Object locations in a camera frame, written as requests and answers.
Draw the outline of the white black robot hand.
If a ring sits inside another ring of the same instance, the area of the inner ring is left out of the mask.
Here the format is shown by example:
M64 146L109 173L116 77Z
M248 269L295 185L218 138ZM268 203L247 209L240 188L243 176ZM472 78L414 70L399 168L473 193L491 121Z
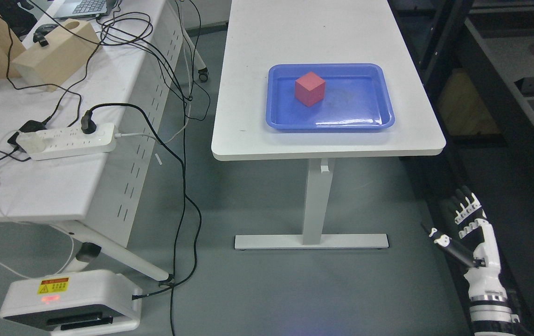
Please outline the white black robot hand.
M456 238L433 225L423 224L429 239L465 266L464 277L469 283L470 299L490 296L505 301L507 291L499 280L499 245L482 203L471 189L462 186L451 198L450 214L451 227L457 230Z

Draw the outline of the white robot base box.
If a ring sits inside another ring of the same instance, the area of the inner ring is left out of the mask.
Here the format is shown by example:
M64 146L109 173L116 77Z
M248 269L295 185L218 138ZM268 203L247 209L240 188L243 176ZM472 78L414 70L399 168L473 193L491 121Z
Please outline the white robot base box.
M52 336L95 336L134 330L141 322L141 288L124 275L85 267L101 252L86 242L63 273L11 283L0 319Z

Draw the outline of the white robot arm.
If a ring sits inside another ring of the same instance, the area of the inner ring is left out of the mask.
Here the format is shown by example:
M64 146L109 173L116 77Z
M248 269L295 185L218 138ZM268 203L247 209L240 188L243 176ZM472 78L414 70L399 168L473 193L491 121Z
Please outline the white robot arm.
M470 319L475 336L516 336L518 315L512 312L507 296L476 295L470 298Z

